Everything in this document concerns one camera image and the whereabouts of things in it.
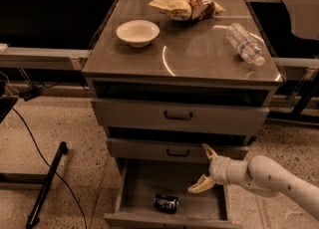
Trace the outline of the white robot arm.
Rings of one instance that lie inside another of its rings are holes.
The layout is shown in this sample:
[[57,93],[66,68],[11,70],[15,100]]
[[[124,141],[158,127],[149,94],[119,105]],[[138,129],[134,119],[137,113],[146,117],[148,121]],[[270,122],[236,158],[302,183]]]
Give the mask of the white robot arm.
[[200,193],[218,185],[238,185],[251,193],[274,197],[282,193],[308,214],[319,220],[319,188],[289,172],[278,162],[264,155],[237,160],[218,155],[208,144],[201,145],[209,160],[208,173],[203,174],[189,193]]

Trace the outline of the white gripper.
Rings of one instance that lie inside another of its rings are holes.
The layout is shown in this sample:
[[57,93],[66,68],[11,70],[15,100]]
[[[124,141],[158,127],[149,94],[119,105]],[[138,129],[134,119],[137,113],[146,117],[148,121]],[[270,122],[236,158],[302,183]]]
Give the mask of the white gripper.
[[187,191],[189,193],[197,194],[206,191],[214,186],[214,184],[224,185],[228,183],[227,180],[227,167],[230,162],[229,157],[218,156],[213,148],[208,144],[201,145],[205,150],[206,156],[210,161],[209,175],[203,174],[196,184],[190,186]]

